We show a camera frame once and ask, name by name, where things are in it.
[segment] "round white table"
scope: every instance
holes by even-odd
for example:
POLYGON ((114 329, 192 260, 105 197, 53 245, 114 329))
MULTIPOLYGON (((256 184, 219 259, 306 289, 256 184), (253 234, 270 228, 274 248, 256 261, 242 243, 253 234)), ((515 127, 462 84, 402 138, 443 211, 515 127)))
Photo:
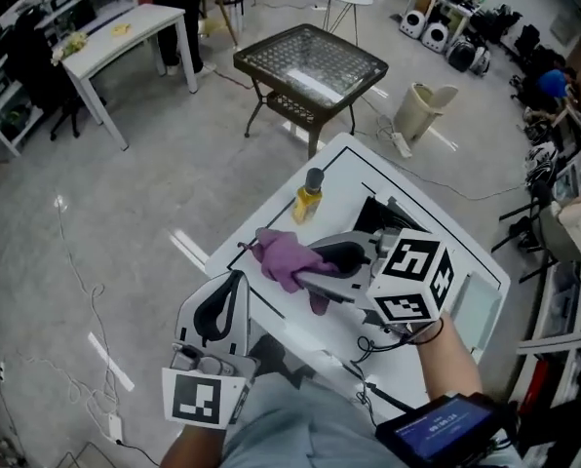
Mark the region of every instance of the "round white table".
POLYGON ((337 0, 338 2, 343 2, 345 6, 343 7, 342 11, 338 17, 333 21, 332 25, 329 25, 329 12, 331 11, 331 0, 328 0, 328 7, 326 8, 326 16, 323 19, 323 29, 328 31, 329 33, 333 33, 344 17, 347 15, 349 10, 353 7, 353 21, 356 30, 356 45, 358 45, 358 16, 356 13, 356 6, 357 5, 372 5, 372 0, 337 0))

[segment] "white sneaker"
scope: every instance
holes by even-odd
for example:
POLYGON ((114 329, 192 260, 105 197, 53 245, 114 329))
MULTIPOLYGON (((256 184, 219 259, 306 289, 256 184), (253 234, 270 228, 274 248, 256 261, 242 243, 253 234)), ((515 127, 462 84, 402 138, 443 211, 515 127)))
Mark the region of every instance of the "white sneaker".
POLYGON ((204 61, 204 67, 202 67, 202 69, 199 72, 195 73, 195 77, 198 80, 201 80, 205 76, 210 75, 215 70, 216 70, 216 64, 214 62, 204 61))

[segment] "yellow bottle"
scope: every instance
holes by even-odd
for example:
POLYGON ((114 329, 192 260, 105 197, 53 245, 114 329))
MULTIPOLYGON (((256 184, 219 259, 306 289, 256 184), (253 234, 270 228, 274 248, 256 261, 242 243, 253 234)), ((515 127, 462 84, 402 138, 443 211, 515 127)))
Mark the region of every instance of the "yellow bottle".
POLYGON ((292 218, 294 221, 301 224, 306 220, 312 218, 314 213, 321 203, 323 192, 321 192, 321 184, 325 174, 323 170, 318 168, 311 168, 308 170, 306 176, 306 183, 303 187, 297 189, 297 197, 294 200, 294 208, 292 209, 292 218))

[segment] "purple cloth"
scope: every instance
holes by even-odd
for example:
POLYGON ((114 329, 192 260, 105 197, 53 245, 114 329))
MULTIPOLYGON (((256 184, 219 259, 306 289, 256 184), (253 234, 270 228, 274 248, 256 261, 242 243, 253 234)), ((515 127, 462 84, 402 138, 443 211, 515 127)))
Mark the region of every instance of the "purple cloth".
MULTIPOLYGON (((297 242, 294 232, 282 232, 273 229, 258 229, 257 243, 252 247, 240 244, 252 250, 253 256, 261 264, 262 275, 277 281, 287 293, 295 293, 303 287, 294 278, 301 270, 313 272, 338 272, 338 268, 308 247, 297 242)), ((310 293, 310 306, 317 315, 325 314, 329 300, 310 293)))

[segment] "glass top table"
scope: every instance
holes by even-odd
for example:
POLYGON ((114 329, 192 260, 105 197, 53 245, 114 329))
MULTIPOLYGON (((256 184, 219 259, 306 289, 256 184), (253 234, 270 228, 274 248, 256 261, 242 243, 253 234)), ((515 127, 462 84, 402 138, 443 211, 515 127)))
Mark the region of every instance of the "glass top table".
POLYGON ((388 64, 311 24, 301 24, 257 42, 234 55, 258 95, 245 136, 262 104, 310 134, 309 156, 316 152, 323 125, 386 75, 388 64), (258 83, 272 90, 266 97, 258 83))

